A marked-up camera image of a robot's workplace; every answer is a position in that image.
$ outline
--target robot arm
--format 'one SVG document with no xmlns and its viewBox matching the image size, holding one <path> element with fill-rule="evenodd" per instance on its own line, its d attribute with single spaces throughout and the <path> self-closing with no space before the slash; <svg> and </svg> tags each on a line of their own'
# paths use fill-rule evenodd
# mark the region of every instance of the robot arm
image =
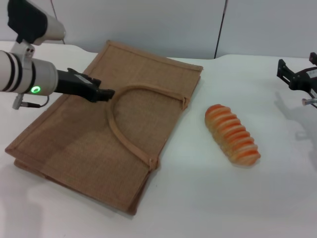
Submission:
<svg viewBox="0 0 317 238">
<path fill-rule="evenodd" d="M 13 108 L 41 107 L 23 102 L 24 94 L 49 96 L 53 92 L 77 95 L 90 102 L 108 101 L 110 89 L 100 89 L 101 81 L 72 69 L 57 70 L 48 61 L 34 59 L 34 46 L 44 40 L 64 39 L 64 26 L 27 0 L 9 0 L 8 25 L 18 34 L 7 53 L 0 51 L 0 91 L 18 93 Z"/>
<path fill-rule="evenodd" d="M 317 54 L 311 53 L 310 62 L 317 66 Z M 317 67 L 306 68 L 294 73 L 287 66 L 284 60 L 278 61 L 277 77 L 281 78 L 291 90 L 307 92 L 312 98 L 303 99 L 303 105 L 313 105 L 317 108 Z"/>
</svg>

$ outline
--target toy bread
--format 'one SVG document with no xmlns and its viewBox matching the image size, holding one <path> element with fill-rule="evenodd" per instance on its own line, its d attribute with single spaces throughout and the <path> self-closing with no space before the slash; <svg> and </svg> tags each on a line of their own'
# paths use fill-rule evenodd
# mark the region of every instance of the toy bread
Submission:
<svg viewBox="0 0 317 238">
<path fill-rule="evenodd" d="M 220 104 L 209 107 L 205 123 L 231 163 L 252 166 L 261 157 L 254 139 L 229 107 Z"/>
</svg>

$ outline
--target jute bag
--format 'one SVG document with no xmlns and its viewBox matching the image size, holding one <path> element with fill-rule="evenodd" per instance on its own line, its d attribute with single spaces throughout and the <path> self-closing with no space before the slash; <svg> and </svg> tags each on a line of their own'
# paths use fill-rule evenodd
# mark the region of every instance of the jute bag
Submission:
<svg viewBox="0 0 317 238">
<path fill-rule="evenodd" d="M 22 169 L 135 214 L 202 69 L 109 41 L 84 73 L 113 99 L 62 95 L 6 152 Z"/>
</svg>

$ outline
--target black cable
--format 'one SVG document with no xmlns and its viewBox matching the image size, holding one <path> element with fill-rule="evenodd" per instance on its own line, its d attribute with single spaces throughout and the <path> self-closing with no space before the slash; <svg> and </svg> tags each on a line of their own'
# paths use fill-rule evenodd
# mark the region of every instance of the black cable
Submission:
<svg viewBox="0 0 317 238">
<path fill-rule="evenodd" d="M 25 107 L 25 108 L 42 108 L 42 107 L 45 107 L 50 101 L 50 97 L 49 96 L 47 96 L 47 97 L 48 97 L 48 99 L 46 100 L 46 102 L 43 105 L 36 104 L 36 103 L 22 102 L 21 103 L 21 107 Z"/>
<path fill-rule="evenodd" d="M 46 102 L 43 105 L 41 105 L 40 108 L 45 107 L 49 103 L 49 101 L 50 101 L 50 97 L 48 96 Z"/>
</svg>

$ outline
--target bread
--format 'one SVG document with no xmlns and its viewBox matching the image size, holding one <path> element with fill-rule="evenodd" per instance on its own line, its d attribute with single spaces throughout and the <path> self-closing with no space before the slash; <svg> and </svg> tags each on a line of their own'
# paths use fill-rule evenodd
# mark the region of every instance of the bread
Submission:
<svg viewBox="0 0 317 238">
<path fill-rule="evenodd" d="M 205 123 L 231 163 L 252 166 L 261 157 L 254 139 L 229 107 L 220 104 L 209 107 Z"/>
</svg>

